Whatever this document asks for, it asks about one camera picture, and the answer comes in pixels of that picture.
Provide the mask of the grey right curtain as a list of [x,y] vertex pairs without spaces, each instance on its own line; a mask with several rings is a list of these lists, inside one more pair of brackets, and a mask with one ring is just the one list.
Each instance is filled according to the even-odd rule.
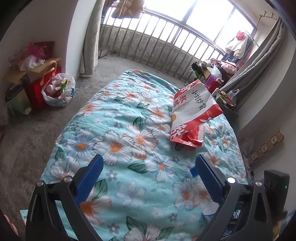
[[249,99],[267,74],[273,58],[280,50],[286,32],[287,26],[279,18],[259,48],[221,88],[226,93],[239,90],[235,94],[236,111]]

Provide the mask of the white plastic trash bag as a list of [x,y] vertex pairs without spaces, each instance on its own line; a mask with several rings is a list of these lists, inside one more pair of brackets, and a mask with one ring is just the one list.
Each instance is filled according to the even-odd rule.
[[76,81],[72,75],[58,73],[42,87],[41,94],[46,104],[66,107],[75,94]]

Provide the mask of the clear Pepsi plastic bottle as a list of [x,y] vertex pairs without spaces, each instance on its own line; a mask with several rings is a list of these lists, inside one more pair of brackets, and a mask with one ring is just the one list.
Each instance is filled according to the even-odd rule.
[[238,203],[234,208],[233,214],[230,216],[230,212],[228,212],[228,214],[223,212],[222,205],[219,205],[216,202],[211,201],[205,204],[205,207],[202,210],[205,221],[210,226],[216,225],[218,228],[224,228],[223,233],[221,233],[222,236],[213,240],[227,240],[234,234],[238,225],[241,209],[241,203]]

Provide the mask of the beige down jacket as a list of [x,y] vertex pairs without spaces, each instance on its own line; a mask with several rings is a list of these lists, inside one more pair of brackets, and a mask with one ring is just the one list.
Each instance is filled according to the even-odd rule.
[[144,7],[144,0],[120,0],[114,12],[112,18],[124,19],[124,18],[140,18]]

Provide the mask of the red white paper snack bag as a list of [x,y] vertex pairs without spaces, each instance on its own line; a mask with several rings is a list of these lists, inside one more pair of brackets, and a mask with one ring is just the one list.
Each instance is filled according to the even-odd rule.
[[205,136],[204,124],[223,111],[200,80],[180,89],[174,96],[170,141],[198,148]]

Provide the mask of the metal balcony railing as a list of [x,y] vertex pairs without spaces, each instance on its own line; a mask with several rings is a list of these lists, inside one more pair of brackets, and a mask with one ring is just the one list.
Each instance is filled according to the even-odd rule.
[[109,53],[151,66],[179,79],[194,77],[191,65],[225,52],[181,22],[155,11],[144,11],[138,19],[115,19],[112,5],[102,20],[100,41]]

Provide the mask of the floral turquoise quilt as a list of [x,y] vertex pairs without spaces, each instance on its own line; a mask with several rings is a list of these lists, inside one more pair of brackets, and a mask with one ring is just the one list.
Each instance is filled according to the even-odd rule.
[[96,155],[103,172],[82,210],[103,240],[191,240],[206,227],[209,200],[190,168],[198,154],[246,183],[235,133],[220,115],[205,125],[201,147],[170,141],[177,88],[128,70],[92,97],[63,129],[42,179],[73,176]]

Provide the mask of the beige left curtain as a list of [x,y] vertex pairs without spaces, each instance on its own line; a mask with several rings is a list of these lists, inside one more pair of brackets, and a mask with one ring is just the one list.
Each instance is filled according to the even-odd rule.
[[103,0],[96,1],[88,22],[82,51],[82,75],[93,75],[95,67],[97,66],[99,35],[104,3],[105,1]]

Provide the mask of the red thermos bottle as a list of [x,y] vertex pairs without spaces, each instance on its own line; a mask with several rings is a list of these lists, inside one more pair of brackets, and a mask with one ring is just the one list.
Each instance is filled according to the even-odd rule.
[[219,88],[221,86],[221,84],[223,84],[223,80],[221,78],[216,78],[211,85],[208,87],[208,91],[210,93],[213,93],[217,88]]

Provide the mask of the red gift bag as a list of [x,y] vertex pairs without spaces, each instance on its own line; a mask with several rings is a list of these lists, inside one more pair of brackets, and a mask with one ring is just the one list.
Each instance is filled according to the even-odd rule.
[[29,80],[25,83],[25,91],[33,110],[41,111],[47,107],[41,94],[42,87],[51,77],[61,72],[61,67],[58,66],[60,59],[49,58],[44,61],[43,65],[37,66],[27,72]]

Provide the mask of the cardboard box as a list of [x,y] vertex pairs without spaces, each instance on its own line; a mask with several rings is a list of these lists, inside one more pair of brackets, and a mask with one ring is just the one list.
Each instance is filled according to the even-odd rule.
[[54,46],[54,41],[30,42],[8,58],[8,69],[1,80],[17,84],[24,78],[30,83],[41,78],[45,82],[47,74],[58,72],[60,58],[53,56]]

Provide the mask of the grey cabinet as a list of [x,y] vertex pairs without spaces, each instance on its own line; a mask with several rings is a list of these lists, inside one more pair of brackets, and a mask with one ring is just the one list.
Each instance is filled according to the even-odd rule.
[[228,102],[221,97],[215,97],[215,99],[229,123],[234,122],[238,117],[238,114],[234,111],[234,107],[230,106]]

